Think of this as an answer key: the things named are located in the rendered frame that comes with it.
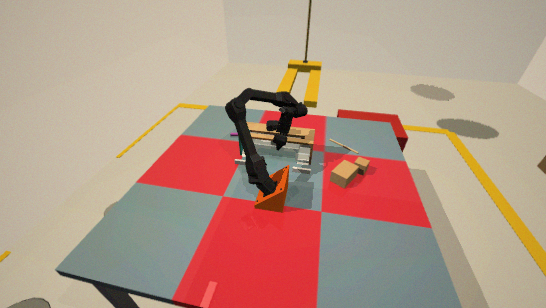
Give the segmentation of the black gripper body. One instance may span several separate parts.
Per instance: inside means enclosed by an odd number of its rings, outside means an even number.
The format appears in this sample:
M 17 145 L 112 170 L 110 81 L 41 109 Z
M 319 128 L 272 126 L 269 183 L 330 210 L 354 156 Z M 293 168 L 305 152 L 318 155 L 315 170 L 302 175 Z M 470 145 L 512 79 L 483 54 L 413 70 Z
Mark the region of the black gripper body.
M 273 143 L 285 146 L 287 142 L 287 137 L 285 135 L 289 133 L 292 121 L 284 122 L 280 119 L 278 124 L 280 124 L 279 132 L 281 133 L 281 135 L 275 134 L 273 138 Z

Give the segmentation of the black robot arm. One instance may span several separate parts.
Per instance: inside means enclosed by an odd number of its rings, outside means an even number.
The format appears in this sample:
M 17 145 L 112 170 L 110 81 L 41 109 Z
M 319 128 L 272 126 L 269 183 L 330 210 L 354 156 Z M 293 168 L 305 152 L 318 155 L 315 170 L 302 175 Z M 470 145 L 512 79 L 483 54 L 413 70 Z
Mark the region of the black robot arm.
M 281 107 L 279 111 L 282 113 L 279 120 L 281 119 L 284 122 L 291 122 L 293 117 L 306 116 L 308 109 L 302 102 L 298 103 L 287 91 L 268 92 L 252 88 L 246 88 L 238 97 L 230 100 L 225 106 L 226 113 L 235 124 L 246 156 L 245 166 L 249 183 L 256 184 L 256 187 L 264 193 L 263 197 L 266 197 L 275 192 L 278 181 L 274 182 L 269 177 L 264 156 L 257 154 L 246 122 L 245 104 L 249 100 L 269 102 Z M 267 131 L 276 130 L 279 133 L 279 120 L 268 120 L 266 123 Z

